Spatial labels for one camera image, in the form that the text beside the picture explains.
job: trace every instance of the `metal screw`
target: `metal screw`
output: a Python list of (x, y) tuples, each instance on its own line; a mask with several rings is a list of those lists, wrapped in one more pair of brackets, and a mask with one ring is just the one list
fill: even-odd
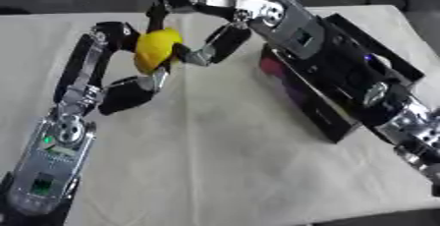
[(123, 32), (124, 32), (124, 35), (130, 35), (132, 33), (132, 31), (127, 26), (124, 26)]
[(105, 42), (105, 33), (103, 33), (103, 32), (101, 32), (101, 31), (97, 31), (96, 33), (95, 33), (95, 35), (94, 35), (95, 37), (96, 37), (96, 39), (99, 41), (99, 42)]
[(385, 97), (388, 91), (388, 85), (383, 82), (379, 82), (373, 85), (367, 92), (363, 99), (363, 106), (370, 107), (374, 105), (379, 100)]

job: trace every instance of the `wrinkled cloth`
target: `wrinkled cloth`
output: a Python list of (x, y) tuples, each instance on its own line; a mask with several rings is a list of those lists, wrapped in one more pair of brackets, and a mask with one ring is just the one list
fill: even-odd
[[(422, 70), (413, 90), (440, 105), (440, 60), (391, 6), (313, 8), (340, 13)], [(1, 17), (0, 170), (14, 168), (80, 35), (141, 13)], [(167, 26), (192, 48), (224, 22), (176, 15)], [(326, 141), (257, 68), (256, 34), (225, 62), (179, 64), (149, 103), (102, 117), (67, 225), (296, 225), (439, 207), (430, 183), (365, 128)], [(133, 55), (111, 60), (106, 83), (134, 75)]]

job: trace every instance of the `robotic arm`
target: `robotic arm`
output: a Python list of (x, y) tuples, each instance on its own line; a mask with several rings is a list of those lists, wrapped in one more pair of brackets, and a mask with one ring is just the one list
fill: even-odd
[(201, 49), (180, 52), (182, 61), (218, 63), (253, 30), (285, 66), (295, 68), (299, 77), (391, 143), (403, 160), (432, 182), (433, 194), (440, 195), (440, 112), (417, 100), (365, 45), (313, 16), (297, 0), (158, 0), (149, 17), (160, 8), (171, 13), (188, 6), (229, 23), (209, 36)]
[[(229, 23), (196, 51), (174, 35), (159, 58), (142, 58), (141, 43), (149, 39), (128, 24), (100, 23), (82, 36), (55, 90), (54, 107), (0, 185), (0, 224), (62, 225), (95, 139), (95, 124), (85, 119), (87, 113), (98, 107), (108, 115), (141, 105), (163, 86), (174, 57), (198, 66), (219, 63), (252, 31), (268, 42), (281, 63), (295, 68), (299, 77), (393, 144), (434, 187), (440, 186), (440, 112), (423, 106), (399, 76), (343, 29), (313, 16), (296, 0), (157, 0), (147, 12), (147, 32), (164, 33), (165, 17), (183, 8)], [(118, 50), (140, 56), (135, 61), (145, 76), (102, 86), (110, 57)]]

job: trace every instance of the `white table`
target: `white table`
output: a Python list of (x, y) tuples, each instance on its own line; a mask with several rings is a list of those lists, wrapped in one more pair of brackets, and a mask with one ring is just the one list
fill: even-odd
[[(426, 73), (415, 93), (440, 104), (440, 60), (397, 9), (339, 12)], [(12, 170), (67, 57), (96, 22), (142, 14), (0, 18), (0, 167)], [(202, 15), (169, 24), (198, 47), (222, 23)], [(101, 117), (68, 225), (295, 225), (397, 210), (438, 207), (430, 184), (366, 129), (337, 145), (323, 141), (256, 67), (256, 35), (210, 68), (180, 65), (165, 89), (141, 107)], [(111, 62), (107, 82), (135, 72), (128, 53)]]

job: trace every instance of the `yellow ball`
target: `yellow ball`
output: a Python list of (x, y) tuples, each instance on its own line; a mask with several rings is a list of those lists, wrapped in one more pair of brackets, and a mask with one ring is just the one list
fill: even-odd
[(172, 59), (174, 43), (182, 43), (181, 35), (172, 28), (141, 34), (137, 40), (135, 65), (144, 74), (150, 74), (167, 59)]

